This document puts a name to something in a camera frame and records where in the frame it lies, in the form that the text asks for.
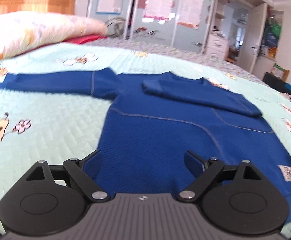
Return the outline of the black sofa chair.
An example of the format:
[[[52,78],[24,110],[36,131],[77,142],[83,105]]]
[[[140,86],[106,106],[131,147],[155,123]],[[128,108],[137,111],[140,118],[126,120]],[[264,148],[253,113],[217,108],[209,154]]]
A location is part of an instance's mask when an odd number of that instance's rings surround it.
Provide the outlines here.
[[[276,91],[286,93],[291,96],[291,85],[274,76],[273,74],[266,72],[263,77],[263,82]]]

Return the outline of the blue knit sweater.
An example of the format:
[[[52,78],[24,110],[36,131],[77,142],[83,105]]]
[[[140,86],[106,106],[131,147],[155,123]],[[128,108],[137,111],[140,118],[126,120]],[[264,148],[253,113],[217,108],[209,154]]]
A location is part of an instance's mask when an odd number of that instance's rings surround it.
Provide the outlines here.
[[[183,162],[191,150],[229,165],[250,160],[286,198],[291,220],[291,156],[241,94],[204,78],[110,68],[7,74],[0,89],[111,100],[97,147],[103,164],[93,179],[110,195],[180,192],[194,179]]]

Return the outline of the mint bee-print quilt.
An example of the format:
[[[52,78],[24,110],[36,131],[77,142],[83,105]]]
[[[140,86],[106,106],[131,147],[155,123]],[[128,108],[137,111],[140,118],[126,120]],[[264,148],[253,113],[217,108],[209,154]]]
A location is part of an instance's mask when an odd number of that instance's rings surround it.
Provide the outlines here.
[[[227,72],[174,57],[120,48],[58,43],[0,61],[0,83],[7,74],[97,71],[156,75],[171,72],[204,78],[241,94],[262,113],[291,156],[291,102],[276,90]],[[61,164],[98,150],[111,100],[82,94],[0,89],[0,200],[38,160]],[[4,228],[0,221],[0,233]],[[291,236],[291,220],[283,228]]]

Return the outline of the green white box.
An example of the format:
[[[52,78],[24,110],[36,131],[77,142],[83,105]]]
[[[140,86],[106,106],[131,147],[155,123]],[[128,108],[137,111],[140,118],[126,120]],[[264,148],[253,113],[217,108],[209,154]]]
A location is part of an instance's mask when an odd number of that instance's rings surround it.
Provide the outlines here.
[[[286,70],[282,67],[280,67],[278,64],[274,64],[272,69],[271,69],[271,74],[274,75],[275,77],[285,81],[286,79],[286,74],[285,74]]]

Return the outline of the white drawer cabinet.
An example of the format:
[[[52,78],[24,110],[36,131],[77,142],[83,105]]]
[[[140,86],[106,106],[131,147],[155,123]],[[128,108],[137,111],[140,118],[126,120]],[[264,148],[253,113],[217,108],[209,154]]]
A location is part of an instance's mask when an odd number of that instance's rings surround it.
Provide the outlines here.
[[[225,60],[228,56],[228,39],[218,35],[209,35],[205,54],[220,60]]]

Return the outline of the white electric fan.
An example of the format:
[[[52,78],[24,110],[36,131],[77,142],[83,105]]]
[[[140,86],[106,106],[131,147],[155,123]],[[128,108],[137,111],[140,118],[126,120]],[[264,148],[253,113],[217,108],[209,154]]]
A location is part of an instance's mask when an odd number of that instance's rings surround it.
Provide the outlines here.
[[[123,38],[126,19],[123,17],[113,17],[105,22],[107,26],[107,37]]]

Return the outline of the white door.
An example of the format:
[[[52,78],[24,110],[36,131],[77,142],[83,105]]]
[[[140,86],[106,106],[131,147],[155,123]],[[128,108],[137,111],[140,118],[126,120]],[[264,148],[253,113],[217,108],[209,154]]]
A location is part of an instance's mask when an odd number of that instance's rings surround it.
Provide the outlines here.
[[[266,16],[266,3],[254,7],[248,16],[244,42],[239,53],[237,65],[250,74],[254,69],[259,53]]]

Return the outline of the wooden headboard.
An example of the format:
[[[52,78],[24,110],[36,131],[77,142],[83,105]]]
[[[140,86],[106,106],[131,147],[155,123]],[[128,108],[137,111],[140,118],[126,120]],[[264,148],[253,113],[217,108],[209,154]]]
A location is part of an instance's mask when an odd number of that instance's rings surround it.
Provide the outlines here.
[[[17,11],[75,14],[75,0],[0,0],[0,15]]]

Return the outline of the red pillow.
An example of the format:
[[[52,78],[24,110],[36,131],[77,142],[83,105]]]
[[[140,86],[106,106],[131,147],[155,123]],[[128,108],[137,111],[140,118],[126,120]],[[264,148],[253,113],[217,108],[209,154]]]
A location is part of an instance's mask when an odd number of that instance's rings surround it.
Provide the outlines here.
[[[64,42],[67,43],[73,43],[73,44],[86,44],[88,42],[93,42],[96,40],[102,40],[107,38],[106,36],[100,36],[100,35],[87,35],[82,37],[75,37],[75,38],[69,38],[67,40],[64,40]]]

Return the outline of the rolled floral duvet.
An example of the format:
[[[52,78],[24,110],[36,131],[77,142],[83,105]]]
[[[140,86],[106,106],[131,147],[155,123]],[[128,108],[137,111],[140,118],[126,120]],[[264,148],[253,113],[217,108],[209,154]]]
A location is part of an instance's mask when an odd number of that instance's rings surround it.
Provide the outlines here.
[[[0,60],[70,38],[106,34],[106,24],[93,18],[52,12],[11,12],[0,15]]]

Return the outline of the sliding glass wardrobe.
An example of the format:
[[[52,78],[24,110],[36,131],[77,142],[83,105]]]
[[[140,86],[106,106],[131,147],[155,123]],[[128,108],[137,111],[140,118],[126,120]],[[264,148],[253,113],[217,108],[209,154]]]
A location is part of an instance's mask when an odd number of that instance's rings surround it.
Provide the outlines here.
[[[148,42],[201,53],[215,0],[89,0],[87,16],[126,19],[121,40]]]

